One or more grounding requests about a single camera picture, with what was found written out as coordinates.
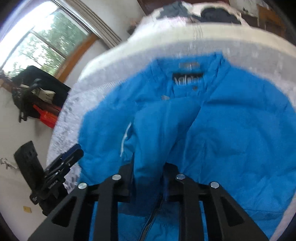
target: dark clothing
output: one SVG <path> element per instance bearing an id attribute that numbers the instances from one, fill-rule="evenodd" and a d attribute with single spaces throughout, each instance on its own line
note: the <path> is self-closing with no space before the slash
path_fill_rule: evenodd
<path id="1" fill-rule="evenodd" d="M 157 19 L 164 17 L 174 18 L 174 17 L 190 17 L 191 14 L 188 13 L 187 8 L 182 5 L 181 1 L 174 2 L 170 5 L 164 6 L 163 11 L 160 12 L 160 16 Z"/>
<path id="2" fill-rule="evenodd" d="M 241 24 L 237 18 L 229 14 L 223 8 L 206 8 L 200 13 L 200 17 L 196 15 L 192 15 L 193 18 L 197 19 L 198 21 L 205 23 L 205 22 L 218 22 L 218 23 L 236 23 Z"/>
<path id="3" fill-rule="evenodd" d="M 68 92 L 71 88 L 61 83 L 59 80 L 46 73 L 45 71 L 35 66 L 29 66 L 25 70 L 20 72 L 18 76 L 12 78 L 12 81 L 16 85 L 24 84 L 27 86 L 31 86 L 35 79 L 43 80 L 42 82 L 40 82 L 39 86 L 41 89 L 55 92 L 52 103 L 56 106 L 62 107 L 67 99 Z"/>

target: jacket zipper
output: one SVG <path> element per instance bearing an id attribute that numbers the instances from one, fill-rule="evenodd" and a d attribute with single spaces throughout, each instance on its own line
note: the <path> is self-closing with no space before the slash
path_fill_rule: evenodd
<path id="1" fill-rule="evenodd" d="M 150 215 L 149 220 L 146 223 L 146 226 L 144 227 L 144 229 L 142 231 L 139 241 L 144 241 L 146 239 L 148 231 L 149 231 L 151 225 L 154 223 L 154 219 L 155 219 L 158 211 L 160 210 L 162 203 L 163 203 L 163 196 L 160 195 L 159 200 L 157 201 L 157 204 L 156 204 L 152 214 Z"/>

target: blue jacket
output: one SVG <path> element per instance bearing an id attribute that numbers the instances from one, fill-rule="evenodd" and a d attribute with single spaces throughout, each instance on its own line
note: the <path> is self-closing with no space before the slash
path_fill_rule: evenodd
<path id="1" fill-rule="evenodd" d="M 188 72 L 203 76 L 184 85 L 173 80 Z M 119 205 L 122 241 L 143 236 L 165 162 L 196 182 L 218 181 L 268 238 L 295 193 L 293 107 L 221 54 L 153 61 L 85 115 L 79 143 L 81 182 L 89 185 L 116 174 L 135 153 L 137 196 Z M 141 240 L 177 241 L 178 230 L 178 204 L 163 201 Z"/>

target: metal screw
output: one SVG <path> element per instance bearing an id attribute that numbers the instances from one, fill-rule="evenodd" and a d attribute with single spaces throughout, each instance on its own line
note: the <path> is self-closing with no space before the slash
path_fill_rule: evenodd
<path id="1" fill-rule="evenodd" d="M 182 173 L 179 173 L 179 174 L 176 175 L 176 178 L 179 179 L 179 180 L 183 180 L 183 179 L 185 179 L 185 175 L 182 174 Z"/>
<path id="2" fill-rule="evenodd" d="M 79 189 L 85 189 L 87 187 L 87 184 L 86 183 L 80 183 L 79 185 L 78 185 L 78 188 Z"/>
<path id="3" fill-rule="evenodd" d="M 115 175 L 112 176 L 112 179 L 113 179 L 114 181 L 118 181 L 118 180 L 121 179 L 121 176 L 120 176 L 119 174 L 115 174 Z"/>
<path id="4" fill-rule="evenodd" d="M 220 186 L 219 183 L 217 183 L 217 182 L 211 182 L 211 187 L 212 188 L 218 188 L 219 186 Z"/>

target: wooden window frame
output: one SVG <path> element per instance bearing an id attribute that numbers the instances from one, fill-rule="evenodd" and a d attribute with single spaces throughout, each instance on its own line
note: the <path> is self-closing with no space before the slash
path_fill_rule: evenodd
<path id="1" fill-rule="evenodd" d="M 81 57 L 94 44 L 94 42 L 99 39 L 100 38 L 97 35 L 90 33 L 88 37 L 65 59 L 62 65 L 55 72 L 54 77 L 64 83 Z"/>

